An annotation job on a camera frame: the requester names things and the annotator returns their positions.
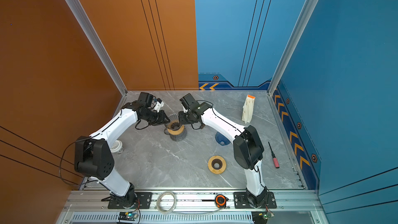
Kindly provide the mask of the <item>grey glass carafe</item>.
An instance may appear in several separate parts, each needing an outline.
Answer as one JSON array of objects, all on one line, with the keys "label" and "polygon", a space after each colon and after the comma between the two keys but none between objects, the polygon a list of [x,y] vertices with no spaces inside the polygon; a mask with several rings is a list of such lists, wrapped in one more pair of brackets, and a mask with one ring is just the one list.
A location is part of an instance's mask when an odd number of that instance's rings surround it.
[{"label": "grey glass carafe", "polygon": [[170,134],[168,129],[164,129],[164,134],[168,135],[173,141],[182,141],[187,136],[187,131],[184,129],[180,134]]}]

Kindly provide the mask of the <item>grey ribbed glass dripper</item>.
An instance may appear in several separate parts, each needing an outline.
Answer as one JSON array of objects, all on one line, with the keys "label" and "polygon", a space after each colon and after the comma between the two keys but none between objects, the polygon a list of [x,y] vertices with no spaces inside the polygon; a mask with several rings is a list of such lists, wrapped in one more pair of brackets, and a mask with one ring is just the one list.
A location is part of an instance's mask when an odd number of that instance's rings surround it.
[{"label": "grey ribbed glass dripper", "polygon": [[171,115],[169,115],[169,120],[170,120],[170,122],[167,123],[167,124],[165,125],[166,127],[167,127],[168,125],[170,125],[171,123],[174,123],[174,122],[179,122],[179,123],[180,123],[179,115],[178,115],[178,114],[171,114]]}]

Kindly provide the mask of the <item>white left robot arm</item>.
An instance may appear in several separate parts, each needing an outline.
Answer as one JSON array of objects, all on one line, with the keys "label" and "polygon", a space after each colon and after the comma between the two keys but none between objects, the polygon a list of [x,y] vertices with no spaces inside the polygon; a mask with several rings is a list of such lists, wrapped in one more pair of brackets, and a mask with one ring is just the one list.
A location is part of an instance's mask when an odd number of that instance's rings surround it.
[{"label": "white left robot arm", "polygon": [[110,149],[130,126],[142,120],[149,126],[171,122],[163,110],[134,101],[126,103],[118,115],[90,136],[79,137],[75,145],[75,171],[103,185],[110,191],[109,201],[122,208],[132,208],[137,196],[134,185],[117,172]]}]

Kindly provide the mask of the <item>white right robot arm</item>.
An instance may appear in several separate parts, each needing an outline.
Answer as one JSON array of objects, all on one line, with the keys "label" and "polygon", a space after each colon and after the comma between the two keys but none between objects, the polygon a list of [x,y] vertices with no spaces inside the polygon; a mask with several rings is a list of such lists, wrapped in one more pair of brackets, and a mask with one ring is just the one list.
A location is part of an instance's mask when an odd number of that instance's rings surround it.
[{"label": "white right robot arm", "polygon": [[200,128],[215,129],[233,144],[235,161],[244,169],[246,194],[253,208],[276,208],[276,199],[265,185],[262,175],[264,146],[255,127],[245,127],[221,115],[206,101],[181,98],[183,111],[178,113],[181,124],[200,123]]}]

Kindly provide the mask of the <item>blue ribbed dripper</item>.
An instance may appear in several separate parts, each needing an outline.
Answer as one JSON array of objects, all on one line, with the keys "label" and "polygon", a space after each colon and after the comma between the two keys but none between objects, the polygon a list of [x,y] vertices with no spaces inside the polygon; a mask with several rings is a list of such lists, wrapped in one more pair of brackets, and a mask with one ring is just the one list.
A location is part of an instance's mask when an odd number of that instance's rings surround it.
[{"label": "blue ribbed dripper", "polygon": [[221,146],[227,146],[231,142],[229,139],[227,139],[224,135],[222,135],[220,132],[217,132],[215,135],[215,140],[216,142],[221,145]]}]

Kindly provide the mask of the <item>coffee filter paper pack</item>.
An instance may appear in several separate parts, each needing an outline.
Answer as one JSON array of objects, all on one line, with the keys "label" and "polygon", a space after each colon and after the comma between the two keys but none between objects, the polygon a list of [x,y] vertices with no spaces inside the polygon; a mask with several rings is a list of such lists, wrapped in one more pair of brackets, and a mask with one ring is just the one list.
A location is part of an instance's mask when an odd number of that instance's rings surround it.
[{"label": "coffee filter paper pack", "polygon": [[252,95],[247,95],[245,103],[243,105],[243,113],[241,120],[244,123],[250,123],[252,120],[255,105],[255,97]]}]

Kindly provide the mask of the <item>orange black tape measure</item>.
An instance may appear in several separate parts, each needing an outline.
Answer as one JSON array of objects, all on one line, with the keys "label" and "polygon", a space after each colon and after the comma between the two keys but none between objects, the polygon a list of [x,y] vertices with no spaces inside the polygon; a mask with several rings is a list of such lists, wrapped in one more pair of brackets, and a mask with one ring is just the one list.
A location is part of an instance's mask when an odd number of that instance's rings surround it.
[{"label": "orange black tape measure", "polygon": [[216,195],[215,197],[215,205],[217,208],[226,208],[229,199],[224,195]]}]

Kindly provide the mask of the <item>clear coiled tube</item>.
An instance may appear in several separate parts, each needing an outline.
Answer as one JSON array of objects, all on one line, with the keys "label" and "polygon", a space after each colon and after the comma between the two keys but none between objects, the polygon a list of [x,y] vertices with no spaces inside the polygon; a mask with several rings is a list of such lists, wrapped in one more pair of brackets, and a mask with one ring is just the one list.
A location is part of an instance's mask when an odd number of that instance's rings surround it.
[{"label": "clear coiled tube", "polygon": [[172,191],[161,193],[156,200],[156,209],[163,215],[171,214],[177,206],[177,197]]}]

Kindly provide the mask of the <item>green circuit board left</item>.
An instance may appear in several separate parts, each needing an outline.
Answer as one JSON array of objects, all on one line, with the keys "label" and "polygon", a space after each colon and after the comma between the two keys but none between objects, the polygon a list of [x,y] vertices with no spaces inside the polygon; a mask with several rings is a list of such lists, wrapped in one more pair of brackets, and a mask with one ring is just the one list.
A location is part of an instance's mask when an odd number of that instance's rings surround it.
[{"label": "green circuit board left", "polygon": [[139,214],[136,212],[120,212],[118,222],[121,223],[134,223],[139,219]]}]

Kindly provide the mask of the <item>green circuit board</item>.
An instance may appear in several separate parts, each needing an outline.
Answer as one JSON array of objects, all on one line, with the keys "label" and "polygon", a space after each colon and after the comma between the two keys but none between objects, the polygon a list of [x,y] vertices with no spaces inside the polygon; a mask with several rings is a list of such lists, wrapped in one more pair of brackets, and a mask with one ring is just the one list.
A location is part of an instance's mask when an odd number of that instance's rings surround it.
[{"label": "green circuit board", "polygon": [[275,215],[271,212],[251,212],[254,224],[267,224]]},{"label": "green circuit board", "polygon": [[134,223],[139,219],[139,214],[136,212],[120,212],[118,222],[121,223]]}]

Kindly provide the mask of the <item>red handled screwdriver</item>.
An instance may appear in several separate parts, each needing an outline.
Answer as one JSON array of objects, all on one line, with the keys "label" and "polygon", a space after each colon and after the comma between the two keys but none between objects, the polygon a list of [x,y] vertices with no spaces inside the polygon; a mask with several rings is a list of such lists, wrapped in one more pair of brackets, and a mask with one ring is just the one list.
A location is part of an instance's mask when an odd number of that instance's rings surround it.
[{"label": "red handled screwdriver", "polygon": [[276,169],[279,169],[279,168],[280,168],[280,165],[279,165],[279,162],[278,162],[278,160],[277,160],[277,158],[276,158],[275,153],[274,153],[273,150],[272,150],[272,147],[271,147],[270,142],[268,142],[268,145],[269,145],[269,149],[270,149],[271,154],[272,154],[272,160],[273,160],[274,167],[275,167]]}]

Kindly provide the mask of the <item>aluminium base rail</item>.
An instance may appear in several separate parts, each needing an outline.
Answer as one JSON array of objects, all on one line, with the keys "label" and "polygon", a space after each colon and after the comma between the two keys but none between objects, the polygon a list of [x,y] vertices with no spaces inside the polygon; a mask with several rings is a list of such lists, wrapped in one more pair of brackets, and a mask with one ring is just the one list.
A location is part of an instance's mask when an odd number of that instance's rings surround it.
[{"label": "aluminium base rail", "polygon": [[[158,196],[172,191],[177,206],[169,215],[155,207]],[[72,192],[58,220],[58,224],[253,224],[251,212],[271,212],[275,216],[268,224],[327,224],[329,221],[318,196],[311,190],[274,190],[276,208],[251,208],[242,190],[230,188],[153,188],[136,191],[138,199],[132,208],[111,205],[104,190]],[[217,208],[216,195],[229,201],[226,208]],[[136,212],[134,223],[118,222],[120,212]]]}]

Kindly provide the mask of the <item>aluminium corner post left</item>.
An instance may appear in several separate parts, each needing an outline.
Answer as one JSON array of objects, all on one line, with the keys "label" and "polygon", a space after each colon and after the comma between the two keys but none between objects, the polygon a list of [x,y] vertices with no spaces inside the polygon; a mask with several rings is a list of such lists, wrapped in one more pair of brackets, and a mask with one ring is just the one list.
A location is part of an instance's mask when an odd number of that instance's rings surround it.
[{"label": "aluminium corner post left", "polygon": [[80,0],[65,0],[65,2],[73,13],[75,19],[79,23],[81,29],[83,30],[99,59],[106,68],[117,89],[119,90],[121,95],[126,95],[127,88],[121,76],[119,75],[114,63],[112,62],[105,46],[103,45],[99,35],[97,34],[92,22],[90,21],[86,11],[84,10]]}]

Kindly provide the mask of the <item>aluminium corner post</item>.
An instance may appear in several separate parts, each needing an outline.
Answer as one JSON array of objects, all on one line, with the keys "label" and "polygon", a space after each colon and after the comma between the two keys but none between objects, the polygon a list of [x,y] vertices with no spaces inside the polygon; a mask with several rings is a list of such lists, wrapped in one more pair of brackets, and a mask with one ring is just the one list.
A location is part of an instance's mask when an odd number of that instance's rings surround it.
[{"label": "aluminium corner post", "polygon": [[73,13],[75,19],[79,23],[81,29],[83,30],[99,59],[106,68],[117,89],[119,90],[121,95],[126,95],[127,88],[121,76],[119,75],[114,63],[112,62],[105,46],[103,45],[99,35],[97,34],[92,22],[90,21],[86,11],[84,10],[80,0],[65,0],[65,2]]},{"label": "aluminium corner post", "polygon": [[319,0],[305,0],[267,90],[269,96],[276,90],[318,2]]}]

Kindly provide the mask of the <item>aluminium corner post right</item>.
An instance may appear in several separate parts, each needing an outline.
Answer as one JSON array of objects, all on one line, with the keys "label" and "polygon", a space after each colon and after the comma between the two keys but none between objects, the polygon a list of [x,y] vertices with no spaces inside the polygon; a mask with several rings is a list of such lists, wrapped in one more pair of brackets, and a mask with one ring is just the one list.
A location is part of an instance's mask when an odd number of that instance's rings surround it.
[{"label": "aluminium corner post right", "polygon": [[318,2],[319,0],[305,0],[267,90],[269,96],[276,90]]}]

